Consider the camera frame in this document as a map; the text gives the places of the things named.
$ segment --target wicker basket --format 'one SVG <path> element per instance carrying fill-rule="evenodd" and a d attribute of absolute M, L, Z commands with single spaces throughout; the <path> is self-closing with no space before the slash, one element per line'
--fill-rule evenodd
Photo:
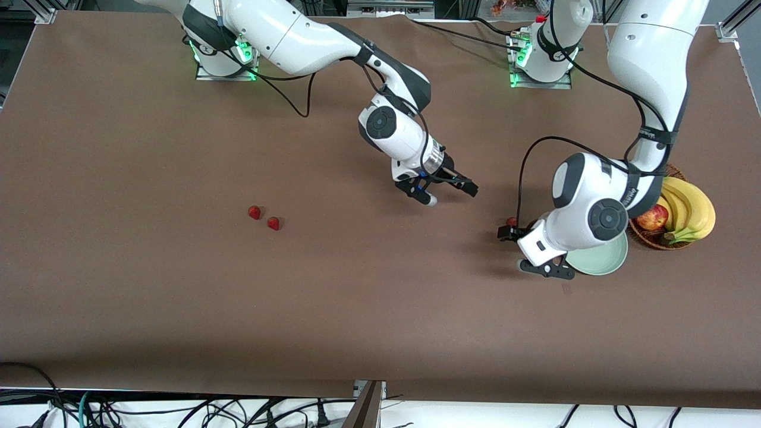
<path fill-rule="evenodd" d="M 666 166 L 666 175 L 668 177 L 676 177 L 680 180 L 687 181 L 687 179 L 684 177 L 684 174 L 682 174 L 682 171 L 680 171 L 679 168 L 673 166 L 672 164 L 668 164 Z M 639 227 L 637 222 L 635 222 L 633 219 L 629 220 L 629 234 L 632 236 L 632 238 L 634 238 L 635 241 L 643 244 L 646 247 L 654 248 L 656 250 L 673 251 L 681 250 L 687 245 L 692 244 L 692 242 L 677 242 L 674 245 L 669 245 L 668 241 L 664 238 L 664 234 L 666 232 L 667 231 L 665 228 L 659 228 L 658 230 L 652 231 L 644 230 L 643 228 Z"/>

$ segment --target brown tabletop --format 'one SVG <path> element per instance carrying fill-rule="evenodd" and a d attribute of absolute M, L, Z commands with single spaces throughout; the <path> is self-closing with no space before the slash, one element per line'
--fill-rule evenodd
<path fill-rule="evenodd" d="M 496 240 L 521 159 L 547 135 L 622 155 L 631 99 L 576 74 L 510 88 L 501 48 L 403 17 L 341 22 L 428 76 L 425 118 L 475 199 L 440 185 L 430 209 L 394 187 L 357 132 L 373 92 L 353 62 L 317 75 L 301 119 L 261 81 L 194 81 L 171 15 L 61 12 L 0 114 L 2 359 L 63 387 L 345 396 L 378 378 L 409 399 L 761 404 L 761 121 L 733 45 L 699 31 L 672 157 L 712 198 L 713 234 L 631 243 L 614 274 L 563 283 Z M 610 77 L 599 27 L 584 46 Z M 303 108 L 305 81 L 280 86 Z M 532 154 L 524 219 L 573 152 Z M 39 384 L 0 373 L 21 382 Z"/>

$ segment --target apple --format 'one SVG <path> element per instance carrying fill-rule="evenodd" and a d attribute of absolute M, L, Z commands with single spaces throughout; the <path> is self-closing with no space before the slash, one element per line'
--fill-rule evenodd
<path fill-rule="evenodd" d="M 655 204 L 645 214 L 637 217 L 636 222 L 644 230 L 657 230 L 664 227 L 668 220 L 668 210 L 665 206 Z"/>

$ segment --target plate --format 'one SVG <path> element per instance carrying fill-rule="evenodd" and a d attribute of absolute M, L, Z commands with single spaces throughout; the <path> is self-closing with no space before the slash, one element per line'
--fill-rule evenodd
<path fill-rule="evenodd" d="M 623 265 L 628 253 L 629 239 L 624 231 L 618 238 L 601 247 L 570 251 L 565 261 L 581 273 L 607 275 Z"/>

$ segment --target bunch of bananas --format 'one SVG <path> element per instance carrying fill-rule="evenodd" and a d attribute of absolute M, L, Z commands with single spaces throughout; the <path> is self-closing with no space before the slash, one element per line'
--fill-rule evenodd
<path fill-rule="evenodd" d="M 695 185 L 675 177 L 664 178 L 658 204 L 668 211 L 664 237 L 669 244 L 694 242 L 708 236 L 716 224 L 711 200 Z"/>

